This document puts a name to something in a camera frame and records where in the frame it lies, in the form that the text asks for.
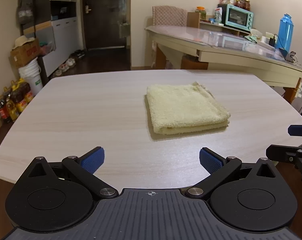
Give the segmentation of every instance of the oven glass window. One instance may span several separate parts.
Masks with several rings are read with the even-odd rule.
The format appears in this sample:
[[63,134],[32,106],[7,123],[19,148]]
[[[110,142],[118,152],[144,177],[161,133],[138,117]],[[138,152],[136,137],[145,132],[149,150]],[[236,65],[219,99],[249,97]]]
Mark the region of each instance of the oven glass window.
[[247,25],[248,14],[230,9],[229,22],[237,23],[243,26]]

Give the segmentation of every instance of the metal screw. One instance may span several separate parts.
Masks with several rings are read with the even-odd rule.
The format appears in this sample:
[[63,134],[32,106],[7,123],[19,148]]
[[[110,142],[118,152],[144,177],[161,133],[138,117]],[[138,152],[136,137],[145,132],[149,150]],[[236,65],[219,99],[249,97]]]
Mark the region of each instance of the metal screw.
[[188,193],[193,196],[199,196],[199,195],[203,194],[203,189],[198,188],[198,187],[192,187],[192,188],[188,189]]
[[100,190],[100,194],[104,196],[111,196],[115,194],[115,189],[110,187],[105,187],[102,190]]

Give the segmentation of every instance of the hanging hat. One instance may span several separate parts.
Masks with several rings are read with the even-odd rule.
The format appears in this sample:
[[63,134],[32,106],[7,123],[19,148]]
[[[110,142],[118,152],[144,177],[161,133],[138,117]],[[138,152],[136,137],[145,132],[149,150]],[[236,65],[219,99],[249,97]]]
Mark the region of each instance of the hanging hat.
[[28,42],[34,41],[34,40],[35,40],[35,38],[33,38],[33,37],[32,38],[27,38],[26,36],[22,35],[22,36],[20,36],[19,38],[17,38],[15,40],[13,49],[15,49],[17,47],[20,47],[20,46],[22,46],[22,45],[24,45]]

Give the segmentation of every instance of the blue thermos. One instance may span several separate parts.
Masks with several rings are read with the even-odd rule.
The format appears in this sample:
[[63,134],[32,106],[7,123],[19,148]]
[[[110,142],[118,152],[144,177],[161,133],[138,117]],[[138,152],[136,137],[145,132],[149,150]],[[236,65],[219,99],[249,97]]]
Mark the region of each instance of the blue thermos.
[[280,27],[278,33],[278,41],[276,42],[276,48],[285,49],[290,52],[291,40],[293,35],[293,22],[291,21],[291,16],[285,14],[280,20]]

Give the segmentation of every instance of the white bucket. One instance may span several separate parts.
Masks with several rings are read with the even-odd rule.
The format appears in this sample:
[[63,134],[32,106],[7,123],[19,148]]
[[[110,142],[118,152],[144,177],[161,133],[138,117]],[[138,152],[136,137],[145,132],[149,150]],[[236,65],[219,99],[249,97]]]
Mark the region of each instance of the white bucket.
[[41,68],[38,65],[37,58],[32,60],[28,65],[19,68],[20,77],[29,83],[34,96],[43,88],[40,72]]

